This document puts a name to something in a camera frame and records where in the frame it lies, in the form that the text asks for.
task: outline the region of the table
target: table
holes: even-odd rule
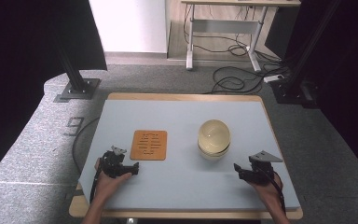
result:
[[[187,45],[186,69],[193,69],[193,33],[228,33],[228,34],[251,34],[254,36],[252,43],[246,49],[256,72],[261,68],[255,57],[255,46],[263,27],[268,7],[299,7],[299,0],[182,0],[182,3],[191,5],[190,31]],[[220,20],[199,20],[194,18],[196,5],[218,5],[218,6],[253,6],[262,7],[258,21],[220,21]]]

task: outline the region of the gray floor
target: gray floor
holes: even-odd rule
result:
[[[68,79],[61,75],[46,83],[39,107],[0,163],[0,223],[79,223],[80,219],[68,213],[79,178],[72,158],[75,137],[71,136],[77,127],[67,127],[70,118],[84,118],[82,127],[98,118],[110,92],[210,91],[212,73],[222,65],[196,63],[195,71],[187,72],[184,62],[155,59],[155,63],[163,63],[153,65],[152,61],[144,59],[143,65],[138,65],[131,64],[131,58],[108,58],[107,72],[82,71],[83,77],[102,80],[89,101],[54,103]],[[341,136],[318,109],[278,105],[267,84],[258,95],[304,210],[304,217],[294,223],[358,223],[358,160]],[[80,166],[96,125],[92,123],[75,144]]]

